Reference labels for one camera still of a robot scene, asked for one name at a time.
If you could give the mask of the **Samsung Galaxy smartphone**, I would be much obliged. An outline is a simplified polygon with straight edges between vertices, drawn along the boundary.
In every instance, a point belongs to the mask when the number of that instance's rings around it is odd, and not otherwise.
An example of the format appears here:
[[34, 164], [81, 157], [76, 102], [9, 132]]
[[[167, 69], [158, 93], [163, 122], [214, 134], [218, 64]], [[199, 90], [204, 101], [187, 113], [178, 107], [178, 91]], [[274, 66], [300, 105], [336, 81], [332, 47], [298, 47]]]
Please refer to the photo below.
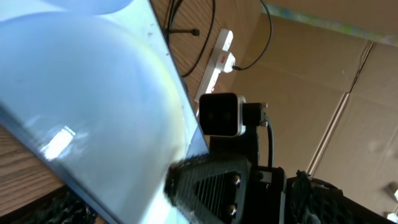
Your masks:
[[2, 1], [1, 124], [107, 222], [187, 221], [165, 180], [206, 144], [150, 1]]

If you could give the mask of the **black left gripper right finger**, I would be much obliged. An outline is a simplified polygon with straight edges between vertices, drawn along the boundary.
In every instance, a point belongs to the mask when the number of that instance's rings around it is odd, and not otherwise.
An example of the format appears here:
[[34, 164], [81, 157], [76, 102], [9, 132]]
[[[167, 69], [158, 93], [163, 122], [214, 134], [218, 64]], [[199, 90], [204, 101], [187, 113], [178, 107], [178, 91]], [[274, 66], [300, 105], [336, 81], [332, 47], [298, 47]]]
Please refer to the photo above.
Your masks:
[[343, 195], [343, 191], [320, 179], [297, 171], [287, 179], [287, 224], [393, 224], [394, 222]]

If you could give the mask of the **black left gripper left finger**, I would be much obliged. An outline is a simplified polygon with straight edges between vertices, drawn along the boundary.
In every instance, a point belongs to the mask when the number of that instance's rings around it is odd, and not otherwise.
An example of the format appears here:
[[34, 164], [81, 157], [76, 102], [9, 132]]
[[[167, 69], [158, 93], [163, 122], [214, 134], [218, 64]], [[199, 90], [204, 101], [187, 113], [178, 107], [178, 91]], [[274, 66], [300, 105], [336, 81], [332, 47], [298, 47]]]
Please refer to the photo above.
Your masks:
[[83, 199], [64, 186], [1, 216], [1, 224], [94, 224], [97, 216]]

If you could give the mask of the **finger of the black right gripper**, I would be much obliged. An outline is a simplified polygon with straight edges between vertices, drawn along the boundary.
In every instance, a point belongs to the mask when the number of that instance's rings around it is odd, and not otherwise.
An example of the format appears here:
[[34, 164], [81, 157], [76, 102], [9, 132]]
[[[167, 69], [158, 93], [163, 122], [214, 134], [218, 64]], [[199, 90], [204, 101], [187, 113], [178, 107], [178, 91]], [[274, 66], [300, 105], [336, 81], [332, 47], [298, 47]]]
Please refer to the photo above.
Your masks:
[[207, 154], [175, 164], [164, 193], [189, 223], [242, 223], [251, 163], [237, 154]]

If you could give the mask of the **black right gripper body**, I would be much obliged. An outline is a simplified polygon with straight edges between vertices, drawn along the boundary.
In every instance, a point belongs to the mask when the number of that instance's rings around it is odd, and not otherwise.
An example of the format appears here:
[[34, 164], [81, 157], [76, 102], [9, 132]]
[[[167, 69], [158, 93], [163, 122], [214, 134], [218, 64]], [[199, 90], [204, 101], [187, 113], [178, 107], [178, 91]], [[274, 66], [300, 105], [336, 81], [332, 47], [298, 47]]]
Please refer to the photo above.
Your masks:
[[[211, 137], [210, 150], [244, 155], [251, 163], [243, 207], [244, 223], [285, 222], [285, 192], [287, 178], [284, 170], [274, 167], [274, 130], [261, 103], [243, 104], [244, 134], [233, 138]], [[259, 165], [258, 129], [267, 129], [267, 165]]]

